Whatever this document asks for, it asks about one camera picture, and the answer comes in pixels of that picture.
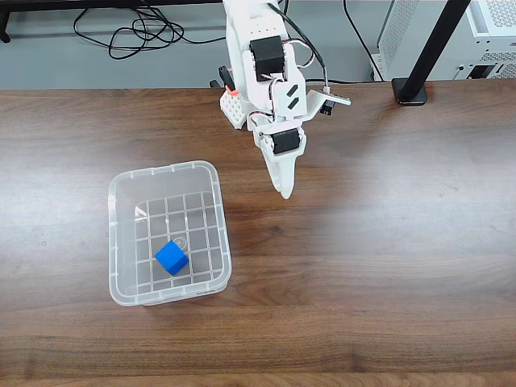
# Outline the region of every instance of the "wood grain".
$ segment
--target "wood grain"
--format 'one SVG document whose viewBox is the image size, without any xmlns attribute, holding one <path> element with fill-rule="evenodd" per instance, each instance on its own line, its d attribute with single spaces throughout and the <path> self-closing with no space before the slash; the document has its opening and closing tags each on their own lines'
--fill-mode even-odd
<svg viewBox="0 0 516 387">
<path fill-rule="evenodd" d="M 288 201 L 216 89 L 1 92 L 0 377 L 516 384 L 501 373 L 516 371 L 516 81 L 427 90 L 429 103 L 407 108 L 389 85 L 335 88 L 353 103 L 305 125 Z M 218 169 L 229 285 L 118 306 L 110 180 L 187 160 Z"/>
<path fill-rule="evenodd" d="M 98 377 L 92 379 L 12 380 L 25 387 L 505 387 L 516 385 L 516 372 L 435 373 L 244 373 L 171 377 Z"/>
</svg>

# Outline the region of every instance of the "plastic container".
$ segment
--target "plastic container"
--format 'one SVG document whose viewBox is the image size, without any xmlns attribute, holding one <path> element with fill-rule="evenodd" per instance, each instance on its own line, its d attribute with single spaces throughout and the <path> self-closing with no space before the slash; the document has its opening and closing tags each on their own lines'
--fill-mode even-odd
<svg viewBox="0 0 516 387">
<path fill-rule="evenodd" d="M 224 290 L 231 254 L 217 170 L 206 161 L 119 174 L 110 184 L 110 293 L 155 305 Z M 189 257 L 176 276 L 154 258 L 170 240 Z"/>
</svg>

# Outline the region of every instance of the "blue cube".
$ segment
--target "blue cube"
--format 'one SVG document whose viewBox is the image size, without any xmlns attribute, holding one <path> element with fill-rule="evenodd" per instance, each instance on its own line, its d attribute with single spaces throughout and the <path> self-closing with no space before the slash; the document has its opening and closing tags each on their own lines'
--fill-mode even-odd
<svg viewBox="0 0 516 387">
<path fill-rule="evenodd" d="M 172 241 L 156 253 L 156 259 L 173 276 L 188 264 L 188 256 Z"/>
</svg>

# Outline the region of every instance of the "desk leg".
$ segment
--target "desk leg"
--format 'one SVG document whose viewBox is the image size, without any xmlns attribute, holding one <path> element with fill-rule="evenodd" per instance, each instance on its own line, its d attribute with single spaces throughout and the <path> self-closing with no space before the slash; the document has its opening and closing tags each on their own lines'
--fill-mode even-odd
<svg viewBox="0 0 516 387">
<path fill-rule="evenodd" d="M 0 14 L 0 40 L 3 43 L 9 43 L 10 37 L 6 32 L 7 22 L 9 21 L 9 12 Z"/>
</svg>

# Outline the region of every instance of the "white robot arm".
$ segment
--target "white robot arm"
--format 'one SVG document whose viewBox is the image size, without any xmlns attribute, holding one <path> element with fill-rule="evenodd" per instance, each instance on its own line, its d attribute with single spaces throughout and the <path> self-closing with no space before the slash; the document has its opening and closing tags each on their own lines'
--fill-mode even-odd
<svg viewBox="0 0 516 387">
<path fill-rule="evenodd" d="M 276 0 L 223 3 L 232 79 L 225 67 L 219 69 L 226 87 L 220 106 L 236 129 L 247 122 L 274 187 L 287 199 L 293 190 L 296 158 L 306 146 L 302 123 L 319 110 L 330 115 L 336 102 L 351 102 L 330 94 L 327 82 L 322 92 L 311 90 L 306 95 L 299 69 L 310 65 L 316 53 L 312 50 L 307 63 L 296 63 L 293 45 L 310 46 L 289 37 Z"/>
</svg>

